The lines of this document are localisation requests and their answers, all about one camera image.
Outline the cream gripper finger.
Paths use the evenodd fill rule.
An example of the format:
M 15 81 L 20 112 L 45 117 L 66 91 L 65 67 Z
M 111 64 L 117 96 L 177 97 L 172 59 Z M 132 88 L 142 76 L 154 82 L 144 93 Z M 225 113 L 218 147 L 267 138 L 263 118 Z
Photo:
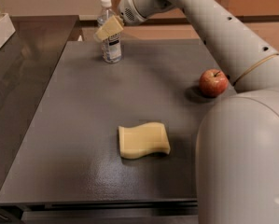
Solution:
M 111 16 L 102 26 L 98 28 L 97 32 L 94 34 L 94 38 L 97 42 L 102 42 L 110 36 L 122 32 L 123 27 L 123 20 L 119 16 Z

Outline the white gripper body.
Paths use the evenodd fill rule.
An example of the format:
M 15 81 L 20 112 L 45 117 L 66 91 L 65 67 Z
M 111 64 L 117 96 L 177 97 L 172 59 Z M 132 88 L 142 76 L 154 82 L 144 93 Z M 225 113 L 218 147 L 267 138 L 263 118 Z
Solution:
M 120 0 L 118 12 L 125 25 L 134 26 L 146 21 L 146 18 L 136 9 L 133 0 Z

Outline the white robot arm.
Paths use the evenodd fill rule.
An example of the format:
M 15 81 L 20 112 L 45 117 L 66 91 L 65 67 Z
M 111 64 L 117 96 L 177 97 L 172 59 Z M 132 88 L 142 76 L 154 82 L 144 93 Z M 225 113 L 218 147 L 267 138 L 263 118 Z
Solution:
M 199 224 L 279 224 L 279 51 L 215 0 L 121 0 L 95 37 L 105 40 L 174 7 L 235 89 L 197 134 Z

